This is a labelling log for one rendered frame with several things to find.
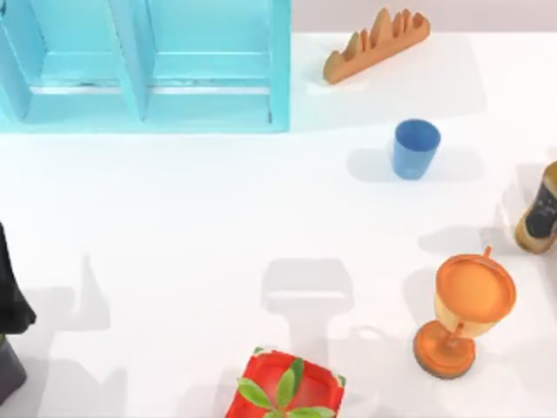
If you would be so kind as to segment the blue cup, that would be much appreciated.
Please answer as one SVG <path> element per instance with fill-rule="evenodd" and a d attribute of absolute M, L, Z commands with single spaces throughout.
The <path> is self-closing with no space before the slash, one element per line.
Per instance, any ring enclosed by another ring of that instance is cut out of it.
<path fill-rule="evenodd" d="M 393 170 L 402 179 L 421 179 L 440 145 L 440 131 L 427 120 L 410 118 L 394 131 Z"/>

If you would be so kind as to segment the light blue rack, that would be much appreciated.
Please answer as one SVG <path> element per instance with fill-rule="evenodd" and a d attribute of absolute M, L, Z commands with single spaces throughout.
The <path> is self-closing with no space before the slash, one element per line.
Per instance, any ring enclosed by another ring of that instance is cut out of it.
<path fill-rule="evenodd" d="M 0 132 L 290 124 L 292 0 L 0 0 Z"/>

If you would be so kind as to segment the red plant pot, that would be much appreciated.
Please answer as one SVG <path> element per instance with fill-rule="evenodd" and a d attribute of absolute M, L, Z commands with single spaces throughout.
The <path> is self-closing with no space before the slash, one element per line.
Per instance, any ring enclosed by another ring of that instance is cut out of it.
<path fill-rule="evenodd" d="M 297 357 L 275 349 L 257 347 L 253 351 L 241 377 L 249 378 L 258 383 L 270 400 L 275 402 L 275 390 L 279 378 Z M 297 394 L 286 407 L 286 410 L 321 407 L 328 411 L 326 418 L 339 418 L 339 408 L 345 392 L 346 378 L 327 368 L 300 359 L 303 361 L 301 383 Z M 264 409 L 246 401 L 236 388 L 232 403 L 225 413 L 225 418 L 262 418 L 264 413 Z"/>

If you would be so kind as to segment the green plant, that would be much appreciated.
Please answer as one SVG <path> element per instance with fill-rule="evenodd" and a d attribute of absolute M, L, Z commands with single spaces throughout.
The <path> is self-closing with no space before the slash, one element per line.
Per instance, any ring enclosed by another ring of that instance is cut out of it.
<path fill-rule="evenodd" d="M 303 361 L 297 357 L 280 376 L 275 390 L 275 402 L 272 402 L 262 387 L 255 381 L 241 377 L 237 380 L 239 394 L 250 404 L 262 408 L 262 418 L 326 418 L 327 409 L 321 407 L 302 407 L 287 411 L 286 407 L 299 390 L 303 374 Z"/>

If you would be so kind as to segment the brown bread loaf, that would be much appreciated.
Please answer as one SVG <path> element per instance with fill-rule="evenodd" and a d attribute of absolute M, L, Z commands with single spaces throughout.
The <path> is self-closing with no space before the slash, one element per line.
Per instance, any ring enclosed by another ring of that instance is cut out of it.
<path fill-rule="evenodd" d="M 376 15 L 370 30 L 354 31 L 343 51 L 333 51 L 325 61 L 323 78 L 337 84 L 426 40 L 430 21 L 409 9 L 394 17 L 387 8 Z"/>

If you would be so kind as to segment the orange trophy cup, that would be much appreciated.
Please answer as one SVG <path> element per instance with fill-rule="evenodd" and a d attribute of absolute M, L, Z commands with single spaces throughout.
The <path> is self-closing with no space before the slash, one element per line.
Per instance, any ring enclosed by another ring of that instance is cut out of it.
<path fill-rule="evenodd" d="M 440 379 L 464 375 L 476 356 L 474 339 L 512 311 L 516 287 L 507 270 L 483 253 L 447 259 L 435 274 L 435 319 L 419 328 L 413 353 L 419 365 Z"/>

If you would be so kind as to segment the brown bottle with dark label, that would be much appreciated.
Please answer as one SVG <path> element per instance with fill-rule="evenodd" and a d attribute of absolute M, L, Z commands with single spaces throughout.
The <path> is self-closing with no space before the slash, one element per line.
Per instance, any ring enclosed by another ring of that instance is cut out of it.
<path fill-rule="evenodd" d="M 557 240 L 557 160 L 545 168 L 532 204 L 514 229 L 514 238 L 534 254 L 548 251 Z"/>

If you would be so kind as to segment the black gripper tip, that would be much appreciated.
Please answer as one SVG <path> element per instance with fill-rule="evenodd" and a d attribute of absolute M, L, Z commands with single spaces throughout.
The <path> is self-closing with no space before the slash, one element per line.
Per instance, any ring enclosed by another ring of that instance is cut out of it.
<path fill-rule="evenodd" d="M 0 335 L 23 334 L 36 320 L 36 313 L 17 284 L 0 222 Z"/>

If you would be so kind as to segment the dark grey plant pot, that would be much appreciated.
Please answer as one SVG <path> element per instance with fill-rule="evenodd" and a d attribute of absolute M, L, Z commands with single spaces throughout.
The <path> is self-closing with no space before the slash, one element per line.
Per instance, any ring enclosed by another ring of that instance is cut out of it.
<path fill-rule="evenodd" d="M 26 381 L 25 369 L 10 342 L 0 335 L 0 406 Z"/>

